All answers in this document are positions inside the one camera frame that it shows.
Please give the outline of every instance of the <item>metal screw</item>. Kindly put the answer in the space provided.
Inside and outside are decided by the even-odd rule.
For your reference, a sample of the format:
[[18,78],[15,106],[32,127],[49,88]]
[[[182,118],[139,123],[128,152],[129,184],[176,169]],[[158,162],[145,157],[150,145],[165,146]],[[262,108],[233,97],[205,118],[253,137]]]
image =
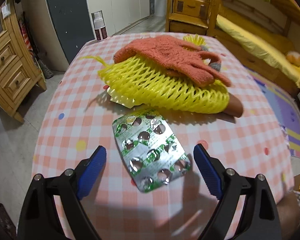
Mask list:
[[235,171],[234,169],[227,169],[227,173],[230,175],[230,176],[233,176],[235,174]]
[[33,179],[36,180],[36,181],[40,180],[41,178],[42,178],[42,175],[41,175],[41,174],[36,174],[36,175],[33,177]]
[[65,171],[65,175],[66,176],[71,176],[73,174],[73,169],[67,169],[66,171]]
[[260,179],[261,181],[264,181],[266,179],[266,177],[263,174],[259,174],[258,179]]

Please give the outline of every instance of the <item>wooden cabinet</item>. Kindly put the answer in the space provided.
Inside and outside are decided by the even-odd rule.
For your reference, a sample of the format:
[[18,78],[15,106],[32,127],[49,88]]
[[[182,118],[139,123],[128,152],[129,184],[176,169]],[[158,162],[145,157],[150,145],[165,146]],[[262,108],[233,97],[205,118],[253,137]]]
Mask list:
[[166,32],[209,34],[216,25],[220,0],[167,0]]
[[23,122],[17,112],[31,88],[38,84],[46,90],[45,80],[25,45],[15,13],[13,0],[8,0],[11,15],[0,14],[0,106],[11,117]]

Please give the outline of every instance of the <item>rainbow rug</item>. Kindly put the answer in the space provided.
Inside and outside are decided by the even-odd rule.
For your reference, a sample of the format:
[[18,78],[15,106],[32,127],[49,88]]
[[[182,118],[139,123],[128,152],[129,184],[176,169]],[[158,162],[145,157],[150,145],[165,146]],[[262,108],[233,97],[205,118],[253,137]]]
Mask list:
[[291,156],[300,158],[300,112],[293,98],[276,84],[248,69],[289,137]]

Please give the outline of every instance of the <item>checkered tablecloth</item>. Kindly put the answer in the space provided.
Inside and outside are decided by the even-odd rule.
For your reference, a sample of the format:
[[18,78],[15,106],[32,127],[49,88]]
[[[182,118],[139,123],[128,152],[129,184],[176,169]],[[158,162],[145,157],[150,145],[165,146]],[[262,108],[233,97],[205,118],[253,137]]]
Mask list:
[[[210,195],[197,165],[193,171],[149,193],[131,181],[116,147],[112,122],[131,110],[110,102],[97,74],[103,66],[82,56],[98,55],[113,62],[114,53],[141,37],[162,33],[128,34],[101,43],[88,42],[78,53],[58,86],[40,129],[32,174],[60,175],[89,158],[98,145],[107,150],[107,162],[82,205],[102,239],[197,239],[209,221],[217,200]],[[184,34],[170,33],[177,38]],[[201,142],[209,154],[240,175],[266,176],[275,201],[283,188],[293,186],[290,153],[278,121],[258,85],[240,62],[216,39],[205,37],[210,51],[222,58],[222,73],[231,79],[229,91],[244,105],[241,118],[159,109],[186,153]],[[73,237],[62,205],[56,201],[61,223]],[[227,238],[233,236],[243,207],[240,198]]]

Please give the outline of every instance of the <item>brown cylindrical object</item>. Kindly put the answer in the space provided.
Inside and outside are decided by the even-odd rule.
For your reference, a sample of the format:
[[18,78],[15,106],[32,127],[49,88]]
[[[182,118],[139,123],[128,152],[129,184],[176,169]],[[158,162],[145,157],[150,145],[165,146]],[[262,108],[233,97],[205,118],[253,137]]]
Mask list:
[[234,117],[241,117],[243,114],[243,105],[241,101],[235,97],[233,94],[229,93],[229,103],[226,109],[223,111],[226,114],[229,114]]

